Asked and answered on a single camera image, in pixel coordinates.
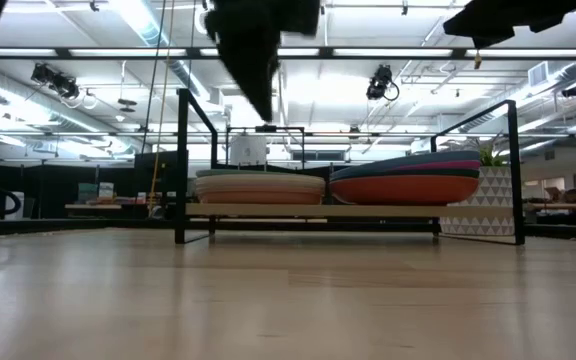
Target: ceiling pipe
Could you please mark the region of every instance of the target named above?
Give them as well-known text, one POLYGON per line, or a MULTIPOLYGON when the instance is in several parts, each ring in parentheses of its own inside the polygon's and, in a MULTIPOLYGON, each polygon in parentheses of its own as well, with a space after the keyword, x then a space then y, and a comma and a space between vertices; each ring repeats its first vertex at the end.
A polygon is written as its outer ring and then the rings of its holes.
MULTIPOLYGON (((154 15, 150 1, 148 0, 109 0, 114 9, 121 15, 124 21, 137 33, 144 44, 156 48, 158 46, 159 33, 161 32, 162 52, 165 48, 175 46, 170 34, 161 29, 154 15)), ((169 60, 168 67, 187 86, 192 94, 199 99, 209 99, 210 94, 199 80, 190 72, 190 68, 181 60, 169 60)))
MULTIPOLYGON (((511 100, 515 100, 518 102, 518 108, 521 108, 531 102, 533 102, 534 100, 537 100, 538 97, 537 95, 543 94, 547 91, 549 92, 557 92, 560 90, 565 89, 566 87, 570 86, 571 84, 573 84, 574 82, 576 82, 576 62, 568 64, 567 66, 562 66, 557 72, 557 75, 555 75, 555 77, 553 78, 553 80, 551 80, 550 82, 550 86, 547 89, 540 89, 540 88, 532 88, 529 83, 528 80, 524 80, 522 81, 518 86, 509 89, 507 91, 504 91, 503 93, 501 93, 500 95, 497 95, 493 98, 491 98, 489 101, 487 101, 486 103, 482 104, 480 107, 472 110, 471 112, 465 114, 463 116, 463 119, 467 119, 481 111, 484 111, 488 108, 490 108, 491 106, 494 106, 498 103, 500 103, 501 101, 507 100, 507 99, 511 99, 511 100)), ((501 111, 493 111, 487 115, 484 115, 482 117, 480 117, 479 119, 472 121, 462 127, 459 128, 459 132, 461 133, 467 133, 468 131, 483 125, 489 121, 498 119, 502 116, 504 116, 504 111, 503 109, 505 108, 501 108, 501 111)))
MULTIPOLYGON (((23 99, 28 99, 24 103, 28 103, 29 105, 36 107, 39 111, 43 111, 44 115, 50 116, 53 121, 63 121, 74 124, 86 131, 90 131, 91 135, 94 135, 95 132, 118 131, 116 128, 100 120, 90 117, 79 110, 70 109, 61 104, 61 102, 54 100, 41 92, 37 92, 35 89, 31 89, 9 77, 5 77, 2 74, 0 74, 0 89, 23 99)), ((139 141, 132 138, 122 138, 122 142, 131 146, 141 146, 139 141)))

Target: green plant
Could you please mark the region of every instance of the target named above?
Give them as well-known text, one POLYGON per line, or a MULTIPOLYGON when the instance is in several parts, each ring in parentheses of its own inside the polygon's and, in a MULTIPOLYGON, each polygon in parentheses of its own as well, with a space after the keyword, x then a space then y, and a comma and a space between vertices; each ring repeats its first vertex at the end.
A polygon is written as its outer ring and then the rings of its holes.
POLYGON ((468 139, 466 148, 479 151, 479 161, 481 166, 504 166, 499 152, 495 154, 495 145, 501 138, 501 133, 497 134, 490 140, 481 140, 480 138, 468 139))

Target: planter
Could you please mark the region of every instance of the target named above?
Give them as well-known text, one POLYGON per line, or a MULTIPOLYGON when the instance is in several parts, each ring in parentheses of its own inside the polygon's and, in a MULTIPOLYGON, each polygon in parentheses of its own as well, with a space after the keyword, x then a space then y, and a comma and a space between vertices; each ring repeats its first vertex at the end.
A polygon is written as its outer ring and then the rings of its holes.
MULTIPOLYGON (((465 201, 448 206, 512 207, 512 183, 509 167, 482 167, 479 188, 465 201)), ((451 235, 512 236, 515 223, 512 216, 485 218, 440 218, 441 231, 451 235)))

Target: desk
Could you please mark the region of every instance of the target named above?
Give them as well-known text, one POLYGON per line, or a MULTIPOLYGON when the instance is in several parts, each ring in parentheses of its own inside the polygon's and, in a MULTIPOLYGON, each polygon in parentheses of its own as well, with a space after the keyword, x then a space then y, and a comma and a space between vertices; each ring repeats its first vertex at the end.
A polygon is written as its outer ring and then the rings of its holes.
POLYGON ((146 204, 66 204, 64 208, 68 218, 145 219, 148 217, 146 204))
POLYGON ((537 223, 537 212, 541 210, 570 210, 576 211, 576 204, 554 203, 554 204, 524 204, 526 220, 537 223))

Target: potted plant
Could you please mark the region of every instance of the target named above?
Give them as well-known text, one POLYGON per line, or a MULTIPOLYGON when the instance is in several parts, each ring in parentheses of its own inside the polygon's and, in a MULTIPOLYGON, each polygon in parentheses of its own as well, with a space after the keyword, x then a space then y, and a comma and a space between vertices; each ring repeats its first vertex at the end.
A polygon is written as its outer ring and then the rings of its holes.
MULTIPOLYGON (((495 145, 501 138, 497 134, 490 140, 469 139, 462 148, 479 151, 479 188, 470 198, 448 206, 512 206, 512 182, 510 167, 505 165, 495 152, 495 145)), ((515 225, 512 216, 484 218, 440 218, 441 231, 449 235, 469 236, 512 236, 515 225)))

